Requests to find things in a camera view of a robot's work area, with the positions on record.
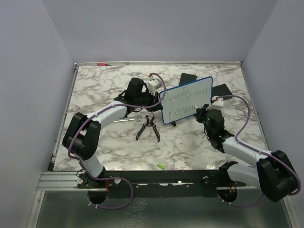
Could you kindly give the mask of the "blue framed whiteboard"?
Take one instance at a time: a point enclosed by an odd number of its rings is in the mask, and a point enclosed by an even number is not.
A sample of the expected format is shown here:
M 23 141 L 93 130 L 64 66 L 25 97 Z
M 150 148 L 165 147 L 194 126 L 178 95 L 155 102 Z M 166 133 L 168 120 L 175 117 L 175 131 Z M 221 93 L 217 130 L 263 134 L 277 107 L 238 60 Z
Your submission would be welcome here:
M 166 89 L 159 92 L 159 98 L 162 100 L 161 111 L 164 124 L 184 119 L 196 113 L 198 108 L 204 104 L 210 104 L 213 87 L 213 78 L 211 76 Z

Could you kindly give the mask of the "green marker cap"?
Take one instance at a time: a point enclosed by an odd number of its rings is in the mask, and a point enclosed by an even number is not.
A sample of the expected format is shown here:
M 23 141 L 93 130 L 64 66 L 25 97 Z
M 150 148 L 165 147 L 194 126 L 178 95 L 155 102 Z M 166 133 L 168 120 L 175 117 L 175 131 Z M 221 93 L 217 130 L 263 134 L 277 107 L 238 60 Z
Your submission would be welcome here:
M 160 163 L 157 164 L 157 167 L 159 167 L 162 170 L 165 170 L 165 167 L 163 165 L 161 165 Z

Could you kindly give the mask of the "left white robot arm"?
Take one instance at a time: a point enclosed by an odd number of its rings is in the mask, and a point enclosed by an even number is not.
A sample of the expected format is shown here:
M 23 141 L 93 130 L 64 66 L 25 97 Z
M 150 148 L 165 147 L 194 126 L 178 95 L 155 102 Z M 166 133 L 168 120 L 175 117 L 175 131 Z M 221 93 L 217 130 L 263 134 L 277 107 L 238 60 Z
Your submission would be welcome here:
M 95 153 L 100 131 L 113 121 L 123 119 L 136 110 L 145 109 L 151 113 L 162 110 L 162 99 L 157 91 L 160 87 L 166 87 L 160 76 L 148 82 L 133 77 L 127 89 L 108 106 L 90 114 L 74 114 L 62 145 L 68 150 L 68 156 L 76 159 L 89 175 L 88 181 L 92 186 L 101 187 L 105 181 L 105 168 Z

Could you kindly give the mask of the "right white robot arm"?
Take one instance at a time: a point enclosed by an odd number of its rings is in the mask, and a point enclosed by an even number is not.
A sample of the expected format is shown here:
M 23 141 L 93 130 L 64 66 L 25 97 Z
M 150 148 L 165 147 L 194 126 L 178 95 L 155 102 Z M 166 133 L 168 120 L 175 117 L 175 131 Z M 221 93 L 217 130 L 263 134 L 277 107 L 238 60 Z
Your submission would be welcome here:
M 262 150 L 238 140 L 225 129 L 222 112 L 209 109 L 207 104 L 196 112 L 196 120 L 204 125 L 204 133 L 211 146 L 247 163 L 244 166 L 232 161 L 222 165 L 223 171 L 218 174 L 222 185 L 228 186 L 239 181 L 259 188 L 273 202 L 301 191 L 301 181 L 285 152 Z

